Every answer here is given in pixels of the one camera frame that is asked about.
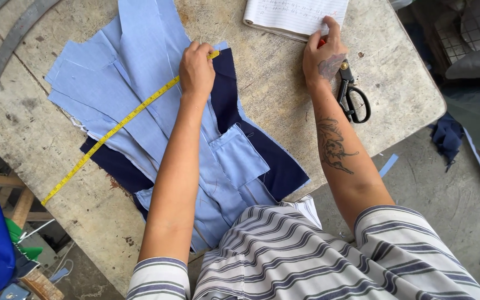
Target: lined paper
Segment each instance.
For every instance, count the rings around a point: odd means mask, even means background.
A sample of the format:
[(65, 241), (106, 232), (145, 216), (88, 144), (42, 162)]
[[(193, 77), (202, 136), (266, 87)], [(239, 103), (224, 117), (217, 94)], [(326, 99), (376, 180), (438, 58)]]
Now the lined paper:
[(263, 31), (276, 33), (298, 41), (321, 29), (323, 17), (331, 16), (342, 26), (348, 0), (248, 0), (244, 23)]

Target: striped shirt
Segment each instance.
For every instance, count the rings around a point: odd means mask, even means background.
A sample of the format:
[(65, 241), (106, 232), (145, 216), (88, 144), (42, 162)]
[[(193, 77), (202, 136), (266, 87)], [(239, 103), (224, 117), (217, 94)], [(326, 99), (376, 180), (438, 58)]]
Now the striped shirt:
[[(353, 247), (321, 230), (312, 204), (247, 208), (205, 254), (193, 299), (480, 300), (479, 284), (419, 213), (366, 209)], [(157, 257), (134, 268), (126, 299), (190, 298), (186, 265)]]

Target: green fabric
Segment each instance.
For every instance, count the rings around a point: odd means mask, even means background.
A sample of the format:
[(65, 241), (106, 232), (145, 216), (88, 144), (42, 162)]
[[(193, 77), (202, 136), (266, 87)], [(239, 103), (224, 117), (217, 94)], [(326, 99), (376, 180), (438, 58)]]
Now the green fabric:
[[(7, 228), (9, 229), (10, 241), (14, 244), (20, 240), (22, 229), (16, 225), (16, 223), (8, 218), (5, 218), (5, 223)], [(21, 245), (17, 244), (17, 248), (20, 252), (25, 255), (31, 261), (38, 261), (38, 256), (42, 253), (42, 247), (22, 247)]]

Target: yellow measuring tape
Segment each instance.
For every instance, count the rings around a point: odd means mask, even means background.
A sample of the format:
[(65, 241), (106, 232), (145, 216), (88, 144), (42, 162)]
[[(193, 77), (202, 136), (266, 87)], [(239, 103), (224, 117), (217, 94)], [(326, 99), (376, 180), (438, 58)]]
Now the yellow measuring tape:
[[(209, 56), (207, 56), (208, 59), (213, 59), (220, 55), (220, 51), (214, 51), (212, 52)], [(97, 143), (88, 151), (84, 157), (75, 165), (73, 169), (71, 169), (70, 173), (68, 173), (64, 178), (47, 194), (47, 196), (42, 200), (42, 205), (45, 205), (48, 200), (55, 194), (57, 194), (58, 191), (70, 180), (77, 171), (83, 167), (83, 165), (90, 159), (92, 154), (94, 154), (99, 147), (101, 147), (111, 136), (114, 135), (114, 133), (117, 133), (118, 130), (120, 130), (123, 126), (125, 126), (127, 123), (129, 123), (130, 120), (132, 120), (138, 113), (144, 110), (148, 105), (151, 104), (151, 102), (155, 101), (158, 97), (162, 96), (165, 92), (167, 92), (169, 89), (171, 89), (174, 85), (176, 85), (179, 82), (179, 77), (175, 77), (170, 82), (168, 82), (166, 85), (161, 87), (158, 91), (156, 91), (154, 94), (152, 94), (149, 98), (147, 98), (146, 101), (142, 102), (142, 104), (138, 105), (137, 108), (135, 108), (127, 117), (125, 117), (121, 122), (119, 122), (114, 128), (112, 128), (107, 134), (105, 134)]]

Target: concrete table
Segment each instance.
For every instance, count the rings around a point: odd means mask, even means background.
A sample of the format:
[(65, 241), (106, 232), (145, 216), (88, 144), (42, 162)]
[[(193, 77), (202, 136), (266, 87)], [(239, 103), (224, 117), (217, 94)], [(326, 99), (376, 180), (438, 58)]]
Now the concrete table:
[[(33, 0), (11, 0), (0, 10), (0, 44)], [(246, 114), (306, 169), (325, 182), (319, 164), (314, 114), (303, 83), (304, 44), (242, 24), (245, 0), (176, 0), (188, 35), (232, 48)], [(62, 0), (29, 31), (0, 81), (0, 156), (42, 199), (83, 156), (86, 134), (46, 99), (43, 77), (67, 40), (83, 42), (117, 12), (115, 0)], [(350, 0), (342, 29), (359, 87), (372, 117), (354, 125), (368, 153), (396, 144), (445, 112), (444, 101), (388, 1)], [(116, 289), (125, 295), (144, 223), (114, 181), (89, 162), (46, 205)]]

